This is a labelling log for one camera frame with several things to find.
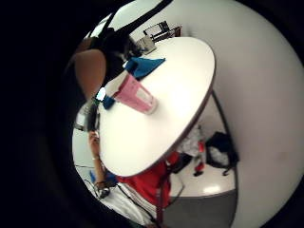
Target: strap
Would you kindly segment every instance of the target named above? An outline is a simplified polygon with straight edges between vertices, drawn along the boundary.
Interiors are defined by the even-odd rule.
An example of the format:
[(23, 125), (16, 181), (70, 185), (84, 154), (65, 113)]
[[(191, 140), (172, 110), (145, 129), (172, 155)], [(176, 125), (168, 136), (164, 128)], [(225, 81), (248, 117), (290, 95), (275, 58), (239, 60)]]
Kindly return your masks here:
[(156, 191), (156, 197), (157, 197), (157, 205), (156, 205), (156, 218), (158, 224), (163, 224), (163, 210), (162, 210), (162, 204), (163, 204), (163, 187), (164, 184), (169, 180), (170, 175), (176, 170), (176, 168), (180, 167), (179, 161), (175, 162), (174, 164), (167, 165), (166, 172), (161, 177), (161, 180), (159, 182), (157, 191)]

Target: pink tumbler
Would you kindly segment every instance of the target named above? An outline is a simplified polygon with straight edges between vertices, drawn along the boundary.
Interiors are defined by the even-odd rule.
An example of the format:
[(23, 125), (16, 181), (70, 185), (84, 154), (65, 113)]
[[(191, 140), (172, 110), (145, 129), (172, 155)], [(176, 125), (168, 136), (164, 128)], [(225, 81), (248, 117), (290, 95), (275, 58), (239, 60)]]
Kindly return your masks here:
[(157, 107), (156, 98), (127, 71), (108, 82), (105, 93), (115, 101), (144, 114), (151, 114)]

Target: blue cloth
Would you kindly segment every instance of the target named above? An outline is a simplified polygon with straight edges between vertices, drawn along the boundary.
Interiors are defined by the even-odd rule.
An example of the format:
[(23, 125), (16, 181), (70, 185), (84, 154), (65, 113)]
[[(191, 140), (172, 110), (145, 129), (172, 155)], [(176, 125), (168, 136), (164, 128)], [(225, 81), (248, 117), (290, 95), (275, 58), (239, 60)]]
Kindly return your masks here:
[[(140, 80), (151, 73), (159, 65), (161, 65), (165, 59), (144, 59), (132, 57), (125, 65), (125, 70), (132, 74), (137, 80)], [(115, 100), (105, 95), (103, 99), (104, 109), (109, 109), (113, 106)]]

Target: person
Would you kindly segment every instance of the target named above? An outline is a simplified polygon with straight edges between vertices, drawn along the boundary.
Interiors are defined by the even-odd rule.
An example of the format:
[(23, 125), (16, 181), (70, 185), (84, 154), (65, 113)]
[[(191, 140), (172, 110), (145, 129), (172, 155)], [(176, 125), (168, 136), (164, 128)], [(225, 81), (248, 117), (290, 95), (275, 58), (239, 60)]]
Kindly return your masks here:
[[(145, 227), (157, 227), (156, 223), (156, 191), (165, 175), (166, 166), (177, 162), (179, 155), (172, 153), (165, 161), (160, 161), (139, 175), (123, 178), (116, 176), (118, 183), (107, 188), (106, 169), (100, 159), (101, 147), (97, 132), (88, 132), (88, 142), (94, 162), (96, 180), (90, 187), (93, 196), (108, 208), (123, 215), (136, 224)], [(169, 204), (170, 182), (167, 180), (163, 188), (162, 208)]]
[[(77, 99), (85, 103), (97, 94), (101, 86), (123, 70), (121, 59), (111, 55), (108, 50), (105, 51), (105, 54), (100, 48), (91, 48), (94, 47), (92, 43), (94, 43), (94, 38), (84, 39), (66, 66), (65, 83), (77, 84), (80, 88), (77, 91), (68, 91), (68, 86), (65, 86), (66, 89), (62, 94), (66, 94), (66, 96), (61, 100), (63, 104), (71, 106), (69, 109), (80, 109), (79, 103), (76, 105), (72, 102), (73, 100)], [(71, 123), (71, 120), (63, 120), (63, 122)], [(94, 187), (90, 189), (93, 196), (107, 208), (127, 218), (133, 225), (157, 227), (155, 226), (157, 223), (156, 191), (161, 177), (166, 172), (167, 164), (165, 161), (159, 162), (135, 177), (116, 177), (118, 183), (107, 188), (105, 168), (100, 161), (100, 145), (96, 132), (90, 131), (88, 140), (96, 174)], [(170, 159), (171, 161), (167, 159), (167, 162), (173, 163), (174, 160), (177, 160), (177, 156), (172, 156)], [(170, 182), (167, 180), (163, 185), (162, 207), (169, 204), (169, 191)]]

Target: white round table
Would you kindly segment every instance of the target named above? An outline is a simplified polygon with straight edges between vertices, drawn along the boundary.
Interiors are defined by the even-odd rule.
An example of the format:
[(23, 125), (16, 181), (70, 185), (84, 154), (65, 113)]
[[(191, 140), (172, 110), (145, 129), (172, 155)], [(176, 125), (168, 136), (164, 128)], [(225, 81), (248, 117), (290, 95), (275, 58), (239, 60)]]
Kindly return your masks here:
[(158, 100), (145, 115), (124, 104), (100, 105), (101, 159), (112, 173), (141, 173), (172, 152), (196, 122), (212, 91), (215, 56), (201, 40), (176, 37), (156, 43), (147, 59), (165, 58), (143, 80)]

